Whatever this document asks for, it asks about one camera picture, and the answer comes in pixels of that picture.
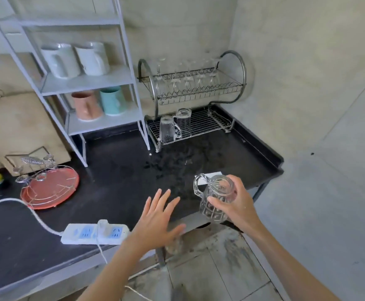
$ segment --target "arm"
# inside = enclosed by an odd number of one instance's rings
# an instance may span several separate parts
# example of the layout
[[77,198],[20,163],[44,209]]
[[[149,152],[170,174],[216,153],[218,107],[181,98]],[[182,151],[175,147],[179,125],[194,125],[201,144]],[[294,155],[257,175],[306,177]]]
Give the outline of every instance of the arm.
[[209,202],[224,211],[244,233],[259,247],[267,261],[279,277],[292,301],[337,301],[328,288],[316,279],[272,236],[260,221],[253,200],[240,178],[228,177],[235,184],[237,197],[232,203],[221,202],[209,197]]
[[184,231],[185,225],[180,224],[167,232],[170,215],[180,201],[180,198],[177,197],[164,209],[170,193],[170,190],[167,190],[160,197],[162,191],[159,189],[153,201],[148,197],[142,216],[131,234],[124,240],[111,262],[103,269],[95,282],[78,298],[78,301],[119,301],[123,296],[128,277],[139,259],[149,250],[171,243]]

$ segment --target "power strip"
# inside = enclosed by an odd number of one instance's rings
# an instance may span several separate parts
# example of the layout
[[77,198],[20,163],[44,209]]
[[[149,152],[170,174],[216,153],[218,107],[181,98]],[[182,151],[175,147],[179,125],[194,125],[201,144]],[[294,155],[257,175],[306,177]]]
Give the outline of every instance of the power strip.
[[101,219],[97,224],[68,224],[62,236],[63,244],[120,245],[130,233],[123,224],[109,224]]

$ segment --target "black countertop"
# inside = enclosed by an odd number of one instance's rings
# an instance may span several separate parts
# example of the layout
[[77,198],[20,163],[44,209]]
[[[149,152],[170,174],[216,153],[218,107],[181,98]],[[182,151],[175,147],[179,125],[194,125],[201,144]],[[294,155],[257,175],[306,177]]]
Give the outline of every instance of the black countertop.
[[[69,223],[97,223],[99,219],[126,224],[131,230],[147,197],[158,188],[170,188],[170,199],[181,197],[172,220],[195,213],[200,198],[194,195],[192,182],[199,173],[234,174],[248,189],[282,173],[281,157],[239,123],[231,133],[210,132],[164,146],[159,153],[146,149],[138,130],[93,138],[87,138],[89,167],[84,168],[75,156],[68,163],[80,176],[75,194],[57,207],[37,211],[56,231],[63,231]],[[19,198],[20,188],[11,183],[0,191],[0,199]],[[94,245],[61,244],[25,206],[0,204],[0,294],[96,253]]]

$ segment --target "white cable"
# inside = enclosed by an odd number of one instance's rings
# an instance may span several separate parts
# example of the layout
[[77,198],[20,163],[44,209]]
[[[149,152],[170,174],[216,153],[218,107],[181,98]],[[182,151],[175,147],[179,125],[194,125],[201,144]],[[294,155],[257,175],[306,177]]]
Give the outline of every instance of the white cable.
[[28,209],[32,212],[32,214],[34,215],[34,217],[36,218],[36,220],[39,222],[40,225],[42,225],[42,227],[44,229],[46,229],[48,232],[52,233],[52,234],[55,234],[56,236],[62,236],[63,232],[58,232],[58,231],[55,231],[53,229],[51,229],[49,226],[47,226],[41,219],[40,217],[38,217],[38,215],[36,214],[36,212],[31,208],[29,207],[25,202],[21,201],[20,199],[14,199],[14,198],[6,198],[6,199],[0,199],[0,203],[2,202],[7,202],[7,201],[12,201],[12,202],[19,202],[23,205],[25,205],[26,207],[28,207]]
[[[47,226],[41,219],[40,219],[40,217],[36,214],[36,212],[31,208],[31,207],[29,207],[25,202],[23,202],[23,201],[21,201],[20,199],[15,199],[15,198],[12,198],[12,197],[9,197],[9,198],[6,198],[6,199],[0,199],[0,203],[2,203],[2,202],[19,202],[19,203],[21,203],[21,204],[23,204],[23,205],[25,205],[26,207],[28,207],[28,209],[32,212],[32,214],[33,214],[33,216],[36,218],[36,220],[39,222],[39,224],[40,225],[42,225],[42,227],[44,228],[44,229],[46,229],[48,232],[50,232],[50,233],[52,233],[52,234],[55,234],[55,235],[57,235],[57,236],[62,236],[62,234],[63,234],[63,232],[58,232],[58,231],[55,231],[55,230],[53,230],[53,229],[51,229],[49,226]],[[106,264],[107,264],[107,260],[106,260],[106,257],[105,257],[105,255],[104,255],[104,253],[103,253],[103,250],[102,250],[102,248],[100,247],[100,245],[99,245],[99,241],[98,241],[98,239],[97,239],[97,236],[98,236],[98,230],[99,230],[99,224],[97,224],[97,230],[96,230],[96,242],[97,242],[97,247],[99,248],[99,250],[100,250],[100,254],[102,255],[102,257],[103,257],[103,259],[105,260],[105,262],[106,262]],[[125,287],[126,288],[129,288],[129,289],[131,289],[134,293],[136,293],[136,294],[138,294],[138,295],[140,295],[142,298],[144,298],[144,299],[146,299],[146,300],[148,300],[148,301],[152,301],[151,299],[149,299],[149,298],[146,298],[145,296],[143,296],[143,295],[141,295],[140,293],[138,293],[135,289],[133,289],[133,288],[131,288],[131,287],[129,287],[129,286],[127,286],[127,285],[125,285]]]

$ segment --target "white paper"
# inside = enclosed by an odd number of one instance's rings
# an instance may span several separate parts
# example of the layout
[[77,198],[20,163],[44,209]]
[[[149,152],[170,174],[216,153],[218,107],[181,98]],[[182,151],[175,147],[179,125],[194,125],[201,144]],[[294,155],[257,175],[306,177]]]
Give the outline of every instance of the white paper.
[[[212,177],[214,177],[215,175],[218,175],[218,174],[221,174],[221,171],[213,172],[213,173],[205,173],[205,175],[209,178],[212,178]],[[198,180],[198,186],[206,185],[206,184],[207,184],[206,181],[202,177]]]

